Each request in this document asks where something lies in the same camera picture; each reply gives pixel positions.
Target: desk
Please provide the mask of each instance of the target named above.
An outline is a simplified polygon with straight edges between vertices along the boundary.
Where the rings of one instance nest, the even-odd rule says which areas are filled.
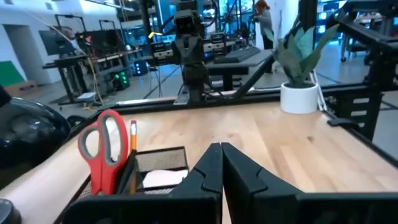
[[[272,54],[271,50],[262,50],[258,54],[239,63],[207,63],[209,75],[222,75],[225,91],[233,90],[234,75],[249,75],[249,68],[256,67]]]
[[[126,124],[137,120],[139,151],[185,146],[190,167],[210,143],[226,141],[304,192],[398,191],[398,170],[343,128],[327,125],[328,118],[321,112],[285,114],[274,102],[125,115],[124,119]],[[75,137],[2,189],[0,198],[14,202],[24,223],[52,223],[89,173]],[[228,206],[223,200],[227,224]]]

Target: snake plant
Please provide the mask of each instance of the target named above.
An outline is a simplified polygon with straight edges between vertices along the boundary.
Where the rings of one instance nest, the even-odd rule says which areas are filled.
[[[306,80],[310,72],[317,66],[322,49],[334,38],[338,26],[335,25],[327,29],[314,50],[312,47],[314,27],[305,32],[300,28],[295,35],[289,35],[287,47],[283,41],[278,41],[277,47],[273,50],[274,58],[282,66],[289,79],[288,87],[308,88],[312,86]],[[274,41],[271,31],[266,30],[266,35],[268,39]]]

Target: blue light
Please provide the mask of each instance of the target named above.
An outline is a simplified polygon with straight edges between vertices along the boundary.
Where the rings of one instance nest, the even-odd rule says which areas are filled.
[[[322,20],[326,19],[326,13],[323,12],[323,13],[319,14],[319,19],[322,19]]]
[[[320,34],[324,33],[325,31],[326,31],[326,27],[325,26],[320,26],[319,29],[318,29],[318,32]]]

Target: red scissors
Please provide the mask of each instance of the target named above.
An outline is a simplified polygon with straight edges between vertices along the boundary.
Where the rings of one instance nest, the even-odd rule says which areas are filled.
[[[121,148],[117,161],[113,161],[111,157],[111,141],[106,120],[114,119],[119,129]],[[93,131],[99,132],[98,153],[92,156],[87,150],[87,137]],[[91,193],[93,195],[113,194],[116,176],[118,171],[126,163],[129,154],[129,140],[127,136],[126,125],[120,114],[114,110],[106,110],[102,112],[97,122],[86,127],[79,135],[78,147],[81,156],[86,160],[91,171]]]

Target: yellow pencil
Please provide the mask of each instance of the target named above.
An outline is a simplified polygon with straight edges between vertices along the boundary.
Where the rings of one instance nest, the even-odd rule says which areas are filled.
[[[137,121],[130,124],[130,153],[137,151]]]

